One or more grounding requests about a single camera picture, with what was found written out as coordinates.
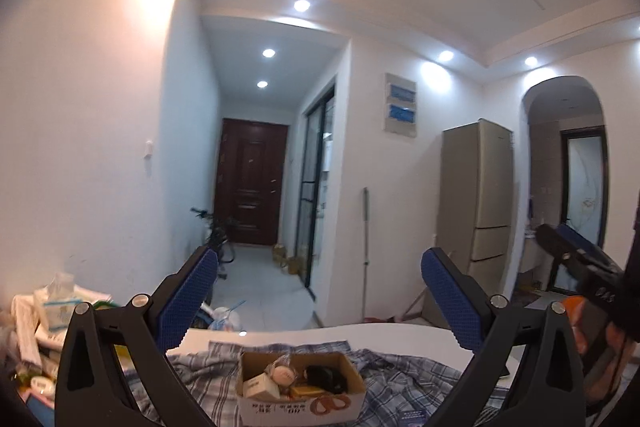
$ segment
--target wooden front door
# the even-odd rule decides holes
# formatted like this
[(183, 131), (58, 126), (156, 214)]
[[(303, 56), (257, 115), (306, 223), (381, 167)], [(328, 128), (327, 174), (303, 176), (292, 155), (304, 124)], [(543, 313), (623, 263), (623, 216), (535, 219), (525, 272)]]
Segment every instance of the wooden front door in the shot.
[(223, 120), (214, 215), (235, 243), (277, 243), (286, 144), (286, 125)]

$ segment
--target mop handle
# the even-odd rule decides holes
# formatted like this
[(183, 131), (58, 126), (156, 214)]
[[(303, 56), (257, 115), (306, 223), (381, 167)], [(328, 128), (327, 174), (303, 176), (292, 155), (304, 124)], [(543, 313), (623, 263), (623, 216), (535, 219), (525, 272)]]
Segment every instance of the mop handle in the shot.
[(362, 320), (364, 321), (367, 307), (367, 267), (369, 266), (369, 189), (364, 187), (362, 192), (364, 219), (364, 281), (362, 284)]

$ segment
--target archway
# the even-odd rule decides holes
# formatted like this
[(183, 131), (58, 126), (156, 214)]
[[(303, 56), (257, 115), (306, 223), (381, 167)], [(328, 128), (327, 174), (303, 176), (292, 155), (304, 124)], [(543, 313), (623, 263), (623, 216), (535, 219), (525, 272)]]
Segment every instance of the archway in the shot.
[(608, 207), (607, 139), (602, 106), (581, 76), (557, 76), (522, 99), (529, 143), (525, 240), (513, 298), (567, 294), (575, 282), (535, 242), (542, 223), (567, 223), (602, 246)]

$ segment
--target refrigerator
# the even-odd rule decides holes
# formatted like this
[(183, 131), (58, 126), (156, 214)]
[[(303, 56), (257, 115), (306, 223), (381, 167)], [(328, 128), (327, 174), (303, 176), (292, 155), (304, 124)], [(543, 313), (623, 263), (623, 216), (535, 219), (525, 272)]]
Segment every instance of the refrigerator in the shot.
[[(488, 120), (442, 133), (435, 246), (487, 295), (500, 293), (513, 211), (513, 133)], [(430, 293), (422, 316), (448, 327)]]

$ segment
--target plaid cloth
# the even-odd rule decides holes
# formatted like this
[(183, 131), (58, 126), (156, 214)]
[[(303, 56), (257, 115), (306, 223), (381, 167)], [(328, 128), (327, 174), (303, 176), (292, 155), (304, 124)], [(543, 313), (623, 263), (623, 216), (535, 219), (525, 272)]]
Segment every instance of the plaid cloth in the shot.
[[(271, 344), (245, 347), (209, 343), (209, 350), (193, 355), (170, 357), (176, 373), (204, 412), (218, 427), (241, 427), (236, 398), (238, 360), (243, 351), (282, 353), (344, 353), (360, 372), (367, 388), (364, 405), (351, 426), (396, 427), (401, 413), (425, 410), (427, 417), (442, 404), (461, 373), (430, 359), (404, 355), (384, 355), (369, 349), (352, 351), (346, 341), (306, 346)], [(159, 422), (159, 416), (139, 380), (130, 380), (142, 413)], [(477, 425), (495, 416), (507, 390), (497, 387), (487, 402)]]

